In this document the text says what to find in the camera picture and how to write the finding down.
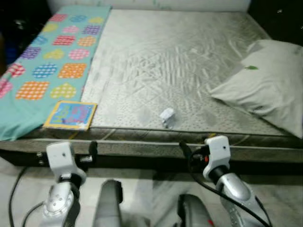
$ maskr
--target floor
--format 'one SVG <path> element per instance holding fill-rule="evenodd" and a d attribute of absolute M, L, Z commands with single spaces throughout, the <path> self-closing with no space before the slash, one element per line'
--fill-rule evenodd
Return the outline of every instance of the floor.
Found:
<path fill-rule="evenodd" d="M 8 197 L 21 167 L 0 159 L 0 218 L 1 227 L 8 227 Z M 101 184 L 117 179 L 123 185 L 121 204 L 125 227 L 172 227 L 178 222 L 178 195 L 197 195 L 207 206 L 216 227 L 229 227 L 230 221 L 219 198 L 202 189 L 187 174 L 159 174 L 152 170 L 90 169 L 86 183 L 80 190 L 81 212 L 77 227 L 92 226 Z M 303 226 L 302 176 L 242 176 L 267 209 L 273 226 Z M 48 168 L 30 168 L 21 179 L 13 201 L 15 226 L 21 226 L 25 213 L 46 199 L 54 183 Z M 34 212 L 27 226 L 35 227 L 41 219 L 40 210 Z"/>

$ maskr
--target wall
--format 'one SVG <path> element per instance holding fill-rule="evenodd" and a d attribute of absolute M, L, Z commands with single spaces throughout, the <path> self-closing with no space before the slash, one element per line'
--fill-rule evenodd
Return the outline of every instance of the wall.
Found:
<path fill-rule="evenodd" d="M 112 5 L 114 9 L 247 11 L 250 0 L 47 0 L 55 13 L 64 5 Z"/>

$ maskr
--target book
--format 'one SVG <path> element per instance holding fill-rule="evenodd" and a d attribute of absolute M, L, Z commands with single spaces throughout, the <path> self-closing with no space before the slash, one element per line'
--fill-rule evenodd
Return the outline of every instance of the book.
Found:
<path fill-rule="evenodd" d="M 95 113 L 96 103 L 59 101 L 43 128 L 86 131 Z"/>

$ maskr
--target bed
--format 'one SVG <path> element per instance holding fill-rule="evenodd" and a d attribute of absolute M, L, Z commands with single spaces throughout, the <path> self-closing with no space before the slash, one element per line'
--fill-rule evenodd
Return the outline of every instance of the bed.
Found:
<path fill-rule="evenodd" d="M 90 129 L 38 128 L 16 141 L 0 141 L 0 147 L 36 153 L 72 139 L 75 152 L 85 154 L 97 140 L 103 155 L 182 158 L 181 140 L 196 148 L 223 134 L 233 160 L 302 163 L 302 140 L 208 94 L 230 76 L 248 45 L 269 38 L 241 12 L 113 9 L 81 97 L 98 103 Z M 168 107 L 176 112 L 172 129 L 159 117 Z"/>

